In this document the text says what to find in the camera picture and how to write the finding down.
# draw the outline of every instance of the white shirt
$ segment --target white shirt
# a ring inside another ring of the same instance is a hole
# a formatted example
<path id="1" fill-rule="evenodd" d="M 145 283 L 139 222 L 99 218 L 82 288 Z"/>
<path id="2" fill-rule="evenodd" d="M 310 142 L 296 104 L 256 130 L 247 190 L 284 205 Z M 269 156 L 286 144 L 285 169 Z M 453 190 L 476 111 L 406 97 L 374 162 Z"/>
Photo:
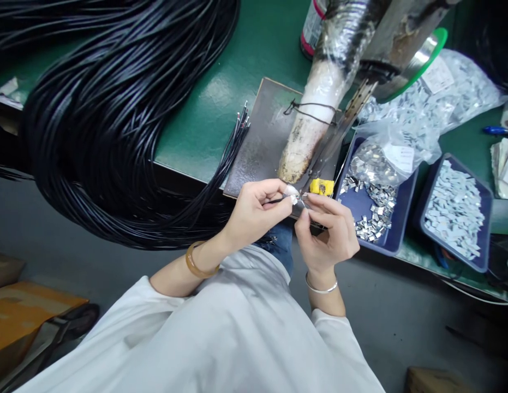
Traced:
<path id="1" fill-rule="evenodd" d="M 272 255 L 227 257 L 187 298 L 140 279 L 82 343 L 17 393 L 383 392 L 346 318 L 290 295 Z"/>

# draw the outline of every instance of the green table surface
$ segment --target green table surface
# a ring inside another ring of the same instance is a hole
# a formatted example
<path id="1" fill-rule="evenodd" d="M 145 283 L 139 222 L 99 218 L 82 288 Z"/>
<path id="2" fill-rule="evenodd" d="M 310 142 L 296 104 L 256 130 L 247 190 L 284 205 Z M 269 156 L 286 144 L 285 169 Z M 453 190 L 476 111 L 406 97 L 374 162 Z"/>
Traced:
<path id="1" fill-rule="evenodd" d="M 218 165 L 236 113 L 245 101 L 250 102 L 250 107 L 254 103 L 263 77 L 303 91 L 311 63 L 301 53 L 298 40 L 309 5 L 309 0 L 242 2 L 240 19 L 230 44 L 165 129 L 156 151 L 157 164 L 206 182 Z M 449 47 L 461 38 L 459 24 L 466 19 L 458 17 L 457 10 L 451 10 L 441 23 L 450 32 Z M 466 9 L 460 12 L 467 14 Z M 22 62 L 6 62 L 0 72 L 0 87 L 17 77 L 19 87 L 10 97 L 24 103 L 38 76 L 76 45 L 49 47 L 30 54 Z M 489 148 L 496 139 L 485 135 L 481 129 L 498 124 L 500 115 L 501 109 L 491 110 L 440 138 L 443 152 L 454 154 L 492 189 Z M 420 167 L 413 209 L 427 169 L 427 165 Z M 498 233 L 508 233 L 508 201 L 495 204 L 492 227 Z M 432 243 L 411 227 L 407 229 L 397 258 L 438 275 L 449 275 L 436 263 Z M 461 274 L 457 281 L 508 300 L 508 293 L 490 287 L 485 277 L 472 269 L 456 264 L 451 266 L 451 271 Z"/>

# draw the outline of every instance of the hand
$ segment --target hand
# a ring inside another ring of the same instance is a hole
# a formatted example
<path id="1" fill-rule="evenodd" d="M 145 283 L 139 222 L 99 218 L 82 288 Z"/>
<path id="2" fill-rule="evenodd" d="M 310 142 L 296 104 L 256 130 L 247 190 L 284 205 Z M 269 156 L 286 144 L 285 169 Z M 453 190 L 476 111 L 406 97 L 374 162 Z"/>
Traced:
<path id="1" fill-rule="evenodd" d="M 312 273 L 321 274 L 359 251 L 350 209 L 323 195 L 308 194 L 310 209 L 303 209 L 295 224 L 304 262 Z M 327 228 L 319 236 L 310 233 L 310 219 Z"/>
<path id="2" fill-rule="evenodd" d="M 219 236 L 236 252 L 259 240 L 277 223 L 292 213 L 292 200 L 285 198 L 275 204 L 267 202 L 283 197 L 286 184 L 279 179 L 245 183 L 236 207 Z"/>

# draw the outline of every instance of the woman's left hand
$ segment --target woman's left hand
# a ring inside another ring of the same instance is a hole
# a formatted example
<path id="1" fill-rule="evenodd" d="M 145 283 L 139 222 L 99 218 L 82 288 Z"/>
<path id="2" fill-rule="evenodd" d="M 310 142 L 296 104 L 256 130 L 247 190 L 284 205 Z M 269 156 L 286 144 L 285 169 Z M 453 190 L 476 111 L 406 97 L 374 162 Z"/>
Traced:
<path id="1" fill-rule="evenodd" d="M 245 183 L 237 198 L 236 207 L 225 228 L 218 236 L 236 252 L 259 240 L 273 226 L 292 213 L 290 197 L 281 202 L 266 204 L 283 197 L 286 184 L 280 179 Z"/>

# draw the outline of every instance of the pipe wrapped in plastic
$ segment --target pipe wrapped in plastic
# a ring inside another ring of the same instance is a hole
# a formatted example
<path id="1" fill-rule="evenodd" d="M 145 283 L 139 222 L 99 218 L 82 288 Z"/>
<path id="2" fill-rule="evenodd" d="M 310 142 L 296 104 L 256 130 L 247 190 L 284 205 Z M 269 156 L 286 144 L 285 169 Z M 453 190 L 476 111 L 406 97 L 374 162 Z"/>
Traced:
<path id="1" fill-rule="evenodd" d="M 321 105 L 300 107 L 279 163 L 278 176 L 283 181 L 294 184 L 306 172 L 335 114 L 332 108 L 339 106 L 354 81 L 386 4 L 385 0 L 330 2 L 301 100 Z"/>

